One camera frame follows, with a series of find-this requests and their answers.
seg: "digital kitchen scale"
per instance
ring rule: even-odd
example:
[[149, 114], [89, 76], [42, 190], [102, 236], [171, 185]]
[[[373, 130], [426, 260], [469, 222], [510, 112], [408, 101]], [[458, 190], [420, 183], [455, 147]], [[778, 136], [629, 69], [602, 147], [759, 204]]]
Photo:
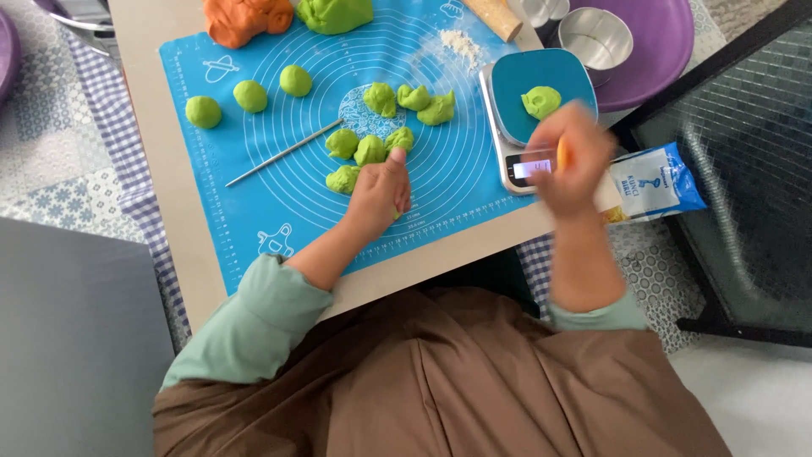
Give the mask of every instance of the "digital kitchen scale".
[[590, 77], [574, 54], [561, 49], [509, 54], [479, 72], [479, 84], [494, 138], [502, 185], [512, 194], [536, 191], [527, 178], [536, 171], [551, 171], [550, 160], [522, 162], [538, 120], [527, 114], [521, 95], [533, 87], [548, 86], [561, 94], [561, 104], [579, 100], [598, 118], [598, 101]]

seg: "green dough ball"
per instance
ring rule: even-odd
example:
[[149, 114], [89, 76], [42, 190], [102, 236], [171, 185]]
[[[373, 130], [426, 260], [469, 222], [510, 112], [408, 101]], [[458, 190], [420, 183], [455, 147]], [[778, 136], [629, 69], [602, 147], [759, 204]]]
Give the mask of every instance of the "green dough ball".
[[205, 95], [192, 97], [186, 101], [186, 119], [197, 127], [213, 128], [222, 119], [220, 105]]
[[258, 113], [268, 106], [265, 88], [254, 80], [246, 80], [235, 86], [234, 98], [249, 113]]
[[387, 155], [392, 152], [392, 148], [395, 146], [400, 146], [406, 150], [408, 153], [412, 150], [412, 145], [414, 144], [414, 134], [409, 127], [403, 126], [398, 128], [394, 132], [390, 133], [387, 137], [387, 140], [383, 143], [383, 145], [387, 148]]
[[352, 165], [340, 166], [338, 170], [327, 175], [325, 179], [327, 189], [339, 194], [352, 194], [352, 191], [355, 189], [355, 183], [358, 181], [359, 172], [361, 172], [361, 167], [354, 167]]
[[551, 87], [539, 85], [522, 95], [521, 102], [525, 104], [527, 114], [543, 120], [561, 106], [561, 94]]
[[381, 163], [387, 159], [387, 149], [383, 147], [383, 141], [380, 138], [367, 135], [358, 143], [358, 150], [353, 158], [362, 167], [367, 163]]
[[409, 85], [401, 85], [398, 88], [398, 104], [412, 111], [419, 111], [429, 106], [431, 95], [424, 85], [417, 89], [412, 89]]
[[364, 92], [364, 103], [383, 117], [395, 117], [395, 91], [385, 82], [374, 82]]
[[279, 85], [288, 95], [304, 97], [310, 93], [313, 80], [304, 68], [298, 65], [288, 65], [279, 76]]
[[347, 160], [358, 149], [358, 136], [349, 128], [341, 128], [327, 138], [326, 146], [330, 157]]
[[372, 21], [372, 0], [302, 0], [296, 15], [316, 33], [337, 35]]
[[454, 119], [454, 91], [448, 95], [434, 95], [429, 106], [417, 112], [417, 118], [426, 125], [438, 125]]

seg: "mint green sleeve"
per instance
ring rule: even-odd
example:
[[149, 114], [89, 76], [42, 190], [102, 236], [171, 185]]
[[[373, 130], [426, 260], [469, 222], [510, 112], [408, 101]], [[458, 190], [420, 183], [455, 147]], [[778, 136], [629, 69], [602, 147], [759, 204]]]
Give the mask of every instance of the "mint green sleeve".
[[178, 354], [163, 389], [184, 379], [250, 384], [271, 379], [332, 304], [277, 255], [260, 255]]
[[627, 290], [620, 300], [590, 312], [566, 311], [547, 303], [553, 325], [560, 330], [645, 330], [646, 316], [637, 307], [634, 292]]

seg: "rolling pin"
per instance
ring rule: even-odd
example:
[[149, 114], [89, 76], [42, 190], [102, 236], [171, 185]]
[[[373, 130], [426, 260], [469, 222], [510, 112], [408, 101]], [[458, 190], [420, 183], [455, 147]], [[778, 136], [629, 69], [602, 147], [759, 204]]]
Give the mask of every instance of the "rolling pin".
[[470, 8], [504, 42], [513, 41], [516, 35], [519, 34], [522, 22], [501, 0], [462, 0], [462, 3]]

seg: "beige table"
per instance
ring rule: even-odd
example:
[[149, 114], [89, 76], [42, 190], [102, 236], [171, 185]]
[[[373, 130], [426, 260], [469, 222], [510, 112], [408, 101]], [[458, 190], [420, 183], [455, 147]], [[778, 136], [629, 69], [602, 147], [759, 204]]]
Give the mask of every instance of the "beige table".
[[[194, 332], [225, 299], [226, 289], [158, 47], [166, 41], [203, 30], [202, 3], [201, 0], [110, 0], [110, 8], [166, 237]], [[527, 27], [517, 42], [523, 50], [540, 46], [532, 29]], [[596, 201], [601, 209], [620, 204], [620, 196], [609, 180], [604, 180]], [[537, 203], [411, 250], [342, 278], [335, 287], [335, 305], [322, 318], [551, 230], [549, 214]]]

